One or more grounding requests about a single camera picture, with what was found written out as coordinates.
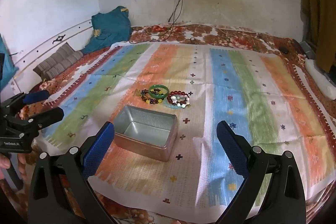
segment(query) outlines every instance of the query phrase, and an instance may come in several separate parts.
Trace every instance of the bracelet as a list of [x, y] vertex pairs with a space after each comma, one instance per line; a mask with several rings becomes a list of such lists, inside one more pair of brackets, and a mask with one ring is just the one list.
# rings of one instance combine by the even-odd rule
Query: bracelet
[[142, 90], [141, 91], [141, 99], [146, 102], [147, 104], [159, 104], [162, 103], [163, 99], [153, 99], [147, 96], [148, 90]]
[[[167, 92], [163, 93], [158, 88], [165, 89]], [[151, 86], [149, 88], [149, 92], [148, 93], [149, 93], [150, 96], [152, 96], [155, 99], [162, 99], [163, 100], [169, 94], [169, 89], [165, 85], [153, 85], [153, 86]]]
[[183, 91], [172, 91], [171, 93], [169, 93], [169, 95], [167, 96], [167, 101], [172, 104], [172, 105], [175, 105], [175, 106], [179, 106], [179, 107], [182, 107], [182, 108], [185, 108], [187, 105], [190, 105], [190, 102], [189, 102], [190, 98], [189, 96], [183, 92]]

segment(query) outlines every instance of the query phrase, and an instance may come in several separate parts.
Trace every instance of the blue gripper pad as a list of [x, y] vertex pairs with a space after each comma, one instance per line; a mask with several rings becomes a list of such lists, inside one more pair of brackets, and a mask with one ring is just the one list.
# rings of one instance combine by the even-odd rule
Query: blue gripper pad
[[34, 93], [28, 93], [23, 98], [23, 103], [26, 105], [34, 104], [40, 101], [44, 101], [49, 98], [49, 92], [47, 90], [41, 90]]
[[248, 156], [244, 151], [244, 148], [240, 146], [237, 142], [237, 138], [241, 140], [245, 145], [244, 141], [249, 147], [251, 147], [243, 136], [236, 135], [229, 125], [225, 121], [221, 121], [217, 125], [217, 138], [222, 145], [227, 157], [229, 158], [233, 168], [238, 175], [246, 178], [249, 173], [248, 169]]
[[97, 135], [98, 137], [96, 137], [95, 142], [91, 145], [83, 158], [82, 173], [85, 180], [96, 173], [107, 149], [110, 147], [114, 138], [113, 124], [106, 122]]

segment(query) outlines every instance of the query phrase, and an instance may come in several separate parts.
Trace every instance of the metal tin box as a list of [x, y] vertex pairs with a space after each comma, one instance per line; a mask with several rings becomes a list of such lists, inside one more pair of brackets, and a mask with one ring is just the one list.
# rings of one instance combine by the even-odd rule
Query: metal tin box
[[176, 115], [124, 106], [113, 121], [119, 147], [155, 160], [168, 161], [177, 136]]

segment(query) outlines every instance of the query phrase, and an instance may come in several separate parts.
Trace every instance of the finger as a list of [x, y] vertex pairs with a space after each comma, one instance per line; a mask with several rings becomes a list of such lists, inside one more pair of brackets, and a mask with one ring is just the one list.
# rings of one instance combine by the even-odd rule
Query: finger
[[22, 163], [22, 164], [26, 164], [26, 154], [17, 154], [17, 158], [19, 159], [19, 162]]
[[0, 168], [8, 169], [11, 166], [11, 161], [4, 155], [0, 154]]
[[26, 165], [24, 165], [22, 162], [19, 161], [18, 168], [19, 168], [19, 172], [21, 173], [22, 179], [26, 180], [27, 179]]

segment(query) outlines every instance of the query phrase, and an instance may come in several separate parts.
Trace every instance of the teal cloth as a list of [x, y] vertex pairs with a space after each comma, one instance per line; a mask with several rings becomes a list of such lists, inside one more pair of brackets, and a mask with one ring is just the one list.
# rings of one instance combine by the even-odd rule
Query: teal cloth
[[3, 71], [2, 71], [2, 80], [0, 81], [0, 90], [3, 90], [3, 88], [8, 84], [8, 82], [14, 76], [18, 68], [14, 67], [13, 61], [7, 52], [7, 49], [2, 40], [1, 34], [0, 34], [0, 52], [5, 54], [5, 61], [3, 65]]
[[91, 37], [88, 45], [82, 49], [83, 54], [88, 54], [110, 47], [121, 41], [128, 41], [131, 37], [131, 22], [128, 19], [128, 10], [122, 12], [123, 6], [118, 6], [107, 14], [98, 13], [92, 16], [91, 22], [94, 30], [100, 30], [100, 35]]

